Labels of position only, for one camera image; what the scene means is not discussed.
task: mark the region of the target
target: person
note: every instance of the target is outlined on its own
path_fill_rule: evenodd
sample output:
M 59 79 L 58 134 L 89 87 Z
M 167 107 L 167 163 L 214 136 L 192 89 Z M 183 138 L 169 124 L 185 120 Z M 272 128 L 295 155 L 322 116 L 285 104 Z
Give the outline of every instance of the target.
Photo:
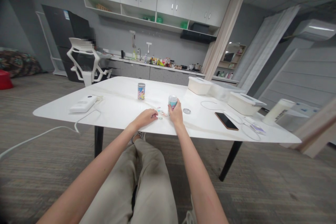
M 184 223 L 228 223 L 210 177 L 183 124 L 180 101 L 174 110 L 170 106 L 168 109 L 180 141 L 194 208 L 188 211 L 189 217 L 187 215 Z M 154 109 L 140 113 L 81 172 L 38 223 L 178 223 L 163 155 L 146 142 L 144 133 L 138 132 L 157 120 L 157 115 Z M 132 211 L 137 155 L 143 168 Z

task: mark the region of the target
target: khaki pants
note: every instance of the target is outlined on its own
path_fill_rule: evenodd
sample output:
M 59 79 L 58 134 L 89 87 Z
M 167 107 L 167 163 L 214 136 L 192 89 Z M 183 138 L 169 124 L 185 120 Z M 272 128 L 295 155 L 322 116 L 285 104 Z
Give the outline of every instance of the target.
M 132 212 L 137 153 L 142 171 Z M 80 223 L 178 223 L 162 153 L 144 140 L 136 140 L 121 154 Z

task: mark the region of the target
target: can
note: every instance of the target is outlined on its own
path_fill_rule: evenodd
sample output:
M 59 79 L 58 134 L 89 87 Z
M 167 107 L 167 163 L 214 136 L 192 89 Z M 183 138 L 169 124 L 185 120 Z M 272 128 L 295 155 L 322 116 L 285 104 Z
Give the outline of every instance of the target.
M 174 110 L 174 108 L 177 104 L 177 97 L 176 96 L 169 96 L 168 104 L 172 107 L 171 109 Z
M 145 83 L 138 83 L 138 99 L 144 100 L 145 99 Z

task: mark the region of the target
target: black refrigerator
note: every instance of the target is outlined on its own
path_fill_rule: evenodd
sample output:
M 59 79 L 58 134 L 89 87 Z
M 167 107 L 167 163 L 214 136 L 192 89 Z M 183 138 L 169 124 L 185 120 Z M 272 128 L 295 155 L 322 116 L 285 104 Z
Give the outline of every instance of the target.
M 83 82 L 78 80 L 76 72 L 71 71 L 74 63 L 67 56 L 67 52 L 71 48 L 70 37 L 88 39 L 94 44 L 89 22 L 68 10 L 47 5 L 42 5 L 42 8 L 52 36 L 54 37 L 58 52 L 61 56 L 66 74 L 68 75 L 68 79 L 70 81 Z M 72 52 L 72 56 L 77 61 L 78 53 Z

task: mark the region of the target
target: person's left hand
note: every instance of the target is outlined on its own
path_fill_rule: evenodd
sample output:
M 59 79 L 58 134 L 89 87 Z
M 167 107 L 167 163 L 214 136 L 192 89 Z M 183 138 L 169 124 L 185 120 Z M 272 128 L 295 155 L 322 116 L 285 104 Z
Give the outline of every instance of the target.
M 137 118 L 134 119 L 133 122 L 131 122 L 135 127 L 136 130 L 150 124 L 151 122 L 157 120 L 158 112 L 155 109 L 146 109 L 140 113 L 140 115 L 137 116 Z

